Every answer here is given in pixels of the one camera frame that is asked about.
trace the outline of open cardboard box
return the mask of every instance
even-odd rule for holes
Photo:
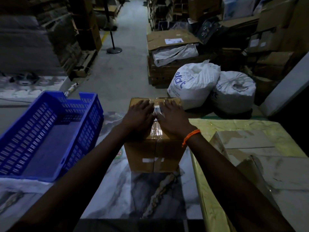
[[[130,106],[148,98],[132,98]],[[180,98],[156,98],[150,99],[155,106],[159,102],[175,101],[181,105]],[[143,137],[131,136],[125,143],[126,154],[132,172],[173,172],[186,147],[182,147],[183,140],[163,131],[159,121],[154,121],[150,130]]]

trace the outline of concrete floor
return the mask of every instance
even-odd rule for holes
[[[70,96],[78,92],[95,92],[104,111],[125,112],[132,97],[166,97],[166,89],[156,89],[148,84],[147,38],[148,25],[146,0],[129,0],[120,9],[118,29],[113,32],[115,46],[122,48],[119,54],[107,54],[112,47],[110,35],[92,66],[89,78]]]

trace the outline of blue plastic crate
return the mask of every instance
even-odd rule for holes
[[[0,137],[0,177],[54,181],[95,147],[104,116],[96,93],[46,91]]]

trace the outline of white plastic sack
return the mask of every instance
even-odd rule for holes
[[[209,60],[185,64],[177,70],[168,94],[181,98],[185,110],[200,107],[216,85],[220,71],[220,66]]]
[[[197,57],[198,51],[195,44],[187,44],[179,47],[171,46],[154,50],[152,56],[155,65],[160,67],[177,59]]]
[[[231,115],[239,114],[252,108],[255,89],[255,82],[246,74],[222,71],[211,100],[221,111]]]

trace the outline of left hand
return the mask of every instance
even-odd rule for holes
[[[137,104],[131,106],[123,117],[121,125],[129,129],[130,132],[141,132],[153,124],[155,116],[153,115],[154,103],[149,100],[141,100]]]

